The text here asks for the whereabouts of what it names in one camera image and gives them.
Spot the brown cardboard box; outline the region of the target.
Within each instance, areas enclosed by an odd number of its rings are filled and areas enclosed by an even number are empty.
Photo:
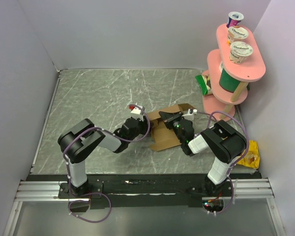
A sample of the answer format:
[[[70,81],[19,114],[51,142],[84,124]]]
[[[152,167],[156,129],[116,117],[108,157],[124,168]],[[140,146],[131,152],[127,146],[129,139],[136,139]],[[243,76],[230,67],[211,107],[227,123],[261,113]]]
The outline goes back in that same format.
[[[176,113],[185,112],[188,111],[188,109],[194,108],[195,107],[190,105],[189,103],[183,103],[147,113],[149,120],[153,124],[151,137],[154,143],[150,145],[150,149],[153,151],[162,151],[179,146],[181,144],[174,131],[168,129],[165,123],[162,121],[161,116],[159,115],[160,111],[167,113]]]

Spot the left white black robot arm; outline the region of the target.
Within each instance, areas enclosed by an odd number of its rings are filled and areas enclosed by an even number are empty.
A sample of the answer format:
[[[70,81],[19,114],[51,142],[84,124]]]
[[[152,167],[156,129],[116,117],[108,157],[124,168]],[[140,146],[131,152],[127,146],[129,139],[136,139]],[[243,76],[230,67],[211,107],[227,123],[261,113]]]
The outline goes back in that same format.
[[[123,152],[139,135],[149,134],[152,123],[147,117],[128,118],[113,133],[94,125],[88,118],[62,133],[58,144],[68,170],[70,192],[77,198],[90,191],[86,174],[86,158],[97,148],[105,148],[113,153]]]

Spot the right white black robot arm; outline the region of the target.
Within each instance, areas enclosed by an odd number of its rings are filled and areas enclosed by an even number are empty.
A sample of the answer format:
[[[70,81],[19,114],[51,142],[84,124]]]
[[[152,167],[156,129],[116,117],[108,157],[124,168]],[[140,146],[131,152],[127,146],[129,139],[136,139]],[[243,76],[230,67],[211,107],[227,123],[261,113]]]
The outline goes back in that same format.
[[[160,111],[159,115],[166,128],[174,131],[186,155],[192,156],[207,148],[213,152],[214,163],[205,177],[204,187],[209,195],[216,196],[222,191],[234,159],[247,148],[247,139],[224,120],[196,135],[192,120],[197,112],[195,109],[188,109],[187,113]]]

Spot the green snack bag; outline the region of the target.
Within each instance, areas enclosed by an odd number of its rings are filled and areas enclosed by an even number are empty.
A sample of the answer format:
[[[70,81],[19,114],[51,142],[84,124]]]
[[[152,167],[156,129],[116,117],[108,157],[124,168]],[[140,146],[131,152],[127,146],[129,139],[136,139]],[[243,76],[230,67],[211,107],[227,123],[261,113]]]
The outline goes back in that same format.
[[[209,75],[198,75],[195,77],[202,91],[202,96],[211,95],[211,82]]]

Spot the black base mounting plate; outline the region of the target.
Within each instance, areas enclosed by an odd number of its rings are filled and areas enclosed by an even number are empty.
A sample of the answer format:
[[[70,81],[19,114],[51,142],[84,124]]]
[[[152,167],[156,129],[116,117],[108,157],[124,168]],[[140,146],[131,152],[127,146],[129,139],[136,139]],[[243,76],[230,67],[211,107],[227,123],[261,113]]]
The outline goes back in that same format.
[[[90,209],[113,207],[188,206],[202,207],[208,198],[231,196],[228,181],[210,186],[205,174],[163,175],[89,175],[87,192],[94,196],[78,198],[69,193],[64,175],[29,175],[28,181],[42,183],[56,180],[59,185],[57,197],[71,199],[74,207],[89,205]]]

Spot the green cylindrical can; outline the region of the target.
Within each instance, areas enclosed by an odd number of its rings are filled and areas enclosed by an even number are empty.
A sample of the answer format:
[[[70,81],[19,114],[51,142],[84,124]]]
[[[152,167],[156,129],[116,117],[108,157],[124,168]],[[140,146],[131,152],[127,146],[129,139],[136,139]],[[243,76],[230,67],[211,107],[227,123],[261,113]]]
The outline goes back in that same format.
[[[230,76],[226,70],[224,69],[224,65],[221,62],[219,65],[219,69],[221,72],[219,85],[226,91],[234,93],[237,89],[238,85],[240,84],[240,81]]]

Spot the pink three-tier shelf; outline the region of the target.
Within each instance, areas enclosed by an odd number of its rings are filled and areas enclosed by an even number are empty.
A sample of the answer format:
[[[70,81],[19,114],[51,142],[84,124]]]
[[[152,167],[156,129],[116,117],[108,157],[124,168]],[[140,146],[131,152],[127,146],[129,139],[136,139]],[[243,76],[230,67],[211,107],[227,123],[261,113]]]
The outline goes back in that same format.
[[[251,30],[248,30],[246,42],[252,46],[253,54],[241,64],[230,61],[230,46],[227,45],[228,29],[226,24],[221,24],[216,31],[218,49],[209,52],[207,56],[208,70],[203,72],[209,75],[212,94],[203,96],[203,107],[206,113],[223,111],[231,116],[235,114],[235,106],[241,104],[248,95],[247,85],[260,80],[266,72],[266,66],[259,51],[258,45]],[[239,81],[239,87],[231,93],[219,85],[221,71],[220,64],[223,64],[225,71],[234,79]]]

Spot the yellow chip bag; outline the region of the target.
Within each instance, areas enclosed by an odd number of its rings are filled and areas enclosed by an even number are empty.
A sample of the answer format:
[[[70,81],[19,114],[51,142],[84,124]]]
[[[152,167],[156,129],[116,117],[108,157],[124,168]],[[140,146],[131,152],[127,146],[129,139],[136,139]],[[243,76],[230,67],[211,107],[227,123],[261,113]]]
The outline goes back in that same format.
[[[256,141],[249,141],[249,151],[247,154],[238,161],[239,165],[243,165],[248,168],[258,169],[260,164],[259,147]]]

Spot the front Chobani yogurt cup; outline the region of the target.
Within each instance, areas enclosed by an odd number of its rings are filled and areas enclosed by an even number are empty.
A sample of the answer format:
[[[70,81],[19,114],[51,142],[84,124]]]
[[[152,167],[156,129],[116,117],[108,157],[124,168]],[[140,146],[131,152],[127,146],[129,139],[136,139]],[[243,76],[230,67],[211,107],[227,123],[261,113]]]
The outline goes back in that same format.
[[[241,64],[253,54],[252,46],[242,41],[233,42],[230,48],[229,59],[235,64]]]

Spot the chobani yogurt cup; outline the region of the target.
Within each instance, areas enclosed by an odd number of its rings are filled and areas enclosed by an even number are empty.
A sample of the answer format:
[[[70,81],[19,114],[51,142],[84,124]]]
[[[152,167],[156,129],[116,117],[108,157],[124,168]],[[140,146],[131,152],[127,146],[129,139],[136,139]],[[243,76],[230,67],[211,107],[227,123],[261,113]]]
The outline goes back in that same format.
[[[227,44],[230,46],[233,42],[243,41],[249,36],[249,32],[243,27],[229,27],[227,35]]]
[[[235,64],[241,64],[253,54],[252,46],[242,41],[233,42],[230,48],[229,59]]]

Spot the middle Chobani yogurt cup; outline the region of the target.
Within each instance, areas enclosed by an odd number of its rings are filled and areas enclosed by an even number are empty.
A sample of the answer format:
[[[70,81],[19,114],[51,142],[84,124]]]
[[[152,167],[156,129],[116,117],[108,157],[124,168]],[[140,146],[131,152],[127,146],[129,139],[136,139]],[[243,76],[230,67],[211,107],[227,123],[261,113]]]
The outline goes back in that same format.
[[[249,32],[243,27],[229,27],[227,35],[227,44],[230,46],[233,42],[243,41],[249,36]]]

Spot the purple lid yogurt cup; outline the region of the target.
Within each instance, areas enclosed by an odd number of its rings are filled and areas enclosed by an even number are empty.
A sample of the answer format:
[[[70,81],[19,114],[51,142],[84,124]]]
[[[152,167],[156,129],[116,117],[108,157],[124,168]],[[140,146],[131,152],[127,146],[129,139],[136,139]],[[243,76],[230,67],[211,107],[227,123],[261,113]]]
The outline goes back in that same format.
[[[230,12],[228,15],[227,28],[237,26],[244,19],[244,15],[240,12]]]

